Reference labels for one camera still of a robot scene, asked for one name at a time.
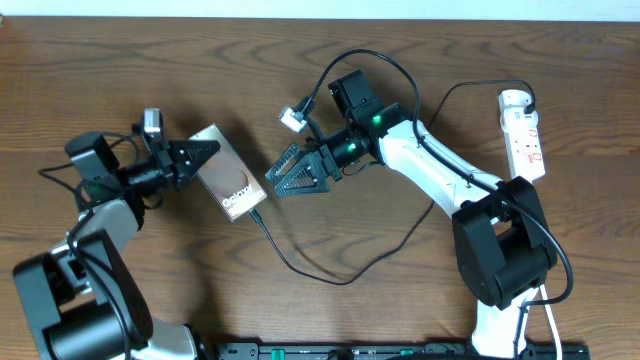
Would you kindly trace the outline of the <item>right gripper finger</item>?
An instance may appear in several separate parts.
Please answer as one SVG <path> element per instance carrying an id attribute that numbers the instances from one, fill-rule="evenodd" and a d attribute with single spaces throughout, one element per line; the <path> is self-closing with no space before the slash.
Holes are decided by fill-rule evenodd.
<path id="1" fill-rule="evenodd" d="M 295 175 L 294 168 L 304 157 L 305 151 L 296 143 L 292 143 L 276 160 L 273 166 L 265 174 L 269 183 L 278 183 L 283 180 L 291 180 Z"/>
<path id="2" fill-rule="evenodd" d="M 304 157 L 294 168 L 295 175 L 291 180 L 272 183 L 278 197 L 305 195 L 329 192 L 326 181 L 328 173 L 322 164 L 318 151 L 305 152 Z"/>

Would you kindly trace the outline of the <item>bronze Galaxy smartphone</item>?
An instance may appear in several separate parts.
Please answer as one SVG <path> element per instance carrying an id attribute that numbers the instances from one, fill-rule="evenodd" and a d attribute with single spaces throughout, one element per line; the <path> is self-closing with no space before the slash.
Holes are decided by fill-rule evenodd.
<path id="1" fill-rule="evenodd" d="M 197 175 L 231 222 L 267 198 L 264 188 L 215 124 L 192 135 L 190 140 L 219 143 L 220 149 Z"/>

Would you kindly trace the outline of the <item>white power strip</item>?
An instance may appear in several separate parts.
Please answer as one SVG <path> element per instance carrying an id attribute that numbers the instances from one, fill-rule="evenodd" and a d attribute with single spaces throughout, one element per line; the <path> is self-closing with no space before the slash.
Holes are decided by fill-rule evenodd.
<path id="1" fill-rule="evenodd" d="M 526 114 L 524 110 L 524 107 L 505 108 L 500 124 L 511 177 L 521 176 L 533 183 L 545 175 L 545 166 L 537 129 L 538 114 L 536 111 Z"/>

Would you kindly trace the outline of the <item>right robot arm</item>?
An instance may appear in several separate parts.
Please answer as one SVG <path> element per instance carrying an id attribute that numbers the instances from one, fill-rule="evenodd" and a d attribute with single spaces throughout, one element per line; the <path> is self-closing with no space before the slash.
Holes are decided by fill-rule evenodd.
<path id="1" fill-rule="evenodd" d="M 531 179 L 513 170 L 505 182 L 472 166 L 408 109 L 385 106 L 361 70 L 328 88 L 347 125 L 329 137 L 315 130 L 304 149 L 282 154 L 266 174 L 277 196 L 326 192 L 329 178 L 366 154 L 403 174 L 452 221 L 458 269 L 478 300 L 475 351 L 522 355 L 528 310 L 560 254 Z"/>

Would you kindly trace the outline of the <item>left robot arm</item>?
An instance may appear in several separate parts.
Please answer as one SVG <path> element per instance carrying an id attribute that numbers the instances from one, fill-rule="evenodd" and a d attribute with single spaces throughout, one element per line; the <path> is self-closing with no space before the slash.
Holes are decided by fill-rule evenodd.
<path id="1" fill-rule="evenodd" d="M 213 359 L 189 325 L 152 317 L 121 252 L 144 225 L 146 199 L 186 187 L 220 149 L 216 140 L 169 141 L 136 131 L 146 160 L 122 167 L 109 133 L 87 132 L 65 152 L 81 177 L 72 188 L 77 223 L 49 251 L 13 269 L 42 359 Z"/>

